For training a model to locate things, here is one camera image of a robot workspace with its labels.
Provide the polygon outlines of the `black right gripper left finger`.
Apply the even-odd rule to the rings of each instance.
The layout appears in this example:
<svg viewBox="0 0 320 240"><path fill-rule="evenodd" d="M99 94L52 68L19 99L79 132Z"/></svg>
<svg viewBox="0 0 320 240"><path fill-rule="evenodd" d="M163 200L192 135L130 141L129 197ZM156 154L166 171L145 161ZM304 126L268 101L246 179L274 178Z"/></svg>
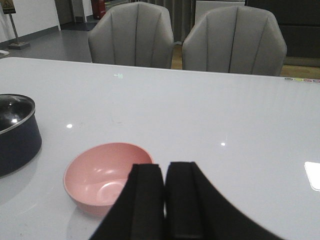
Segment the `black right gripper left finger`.
<svg viewBox="0 0 320 240"><path fill-rule="evenodd" d="M134 164L91 240L162 240L164 182L157 164Z"/></svg>

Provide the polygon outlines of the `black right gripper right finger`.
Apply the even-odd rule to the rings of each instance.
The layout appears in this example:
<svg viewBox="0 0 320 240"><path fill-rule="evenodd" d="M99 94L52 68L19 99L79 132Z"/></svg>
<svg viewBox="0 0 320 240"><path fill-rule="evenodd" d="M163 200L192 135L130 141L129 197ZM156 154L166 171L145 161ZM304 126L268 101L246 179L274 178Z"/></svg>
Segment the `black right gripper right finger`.
<svg viewBox="0 0 320 240"><path fill-rule="evenodd" d="M230 203L195 162L171 162L165 179L170 240L278 240Z"/></svg>

